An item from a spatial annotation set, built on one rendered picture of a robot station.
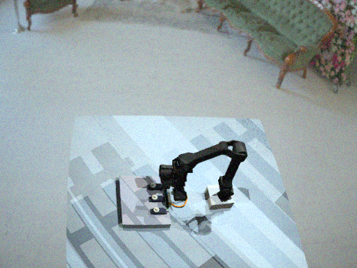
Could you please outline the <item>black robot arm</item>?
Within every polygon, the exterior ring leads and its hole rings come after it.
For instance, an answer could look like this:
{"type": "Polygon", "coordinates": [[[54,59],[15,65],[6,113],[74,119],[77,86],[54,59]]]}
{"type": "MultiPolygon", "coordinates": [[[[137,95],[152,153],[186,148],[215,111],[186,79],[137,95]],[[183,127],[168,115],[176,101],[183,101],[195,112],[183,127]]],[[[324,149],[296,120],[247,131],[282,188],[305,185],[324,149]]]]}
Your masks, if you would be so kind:
{"type": "Polygon", "coordinates": [[[195,168],[197,164],[220,155],[226,155],[232,159],[225,176],[219,176],[218,183],[220,191],[217,192],[217,195],[221,202],[232,199],[231,196],[234,195],[233,177],[240,163],[244,162],[247,157],[245,143],[235,140],[229,142],[221,141],[219,144],[196,153],[182,153],[173,159],[172,165],[160,164],[158,172],[162,187],[165,190],[170,189],[171,186],[175,187],[174,176],[177,180],[184,181],[188,173],[193,173],[193,168],[195,168]],[[229,146],[233,146],[233,150],[228,149],[229,146]]]}

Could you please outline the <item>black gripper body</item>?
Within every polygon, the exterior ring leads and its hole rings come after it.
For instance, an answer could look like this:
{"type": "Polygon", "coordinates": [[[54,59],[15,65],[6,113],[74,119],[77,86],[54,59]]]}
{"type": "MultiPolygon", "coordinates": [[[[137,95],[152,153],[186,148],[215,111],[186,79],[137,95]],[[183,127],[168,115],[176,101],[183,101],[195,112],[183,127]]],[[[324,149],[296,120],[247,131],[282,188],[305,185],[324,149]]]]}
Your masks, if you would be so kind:
{"type": "Polygon", "coordinates": [[[173,177],[174,182],[175,182],[175,192],[173,193],[173,197],[175,201],[187,201],[188,195],[187,192],[185,191],[185,182],[187,182],[187,178],[184,181],[179,181],[173,177]]]}

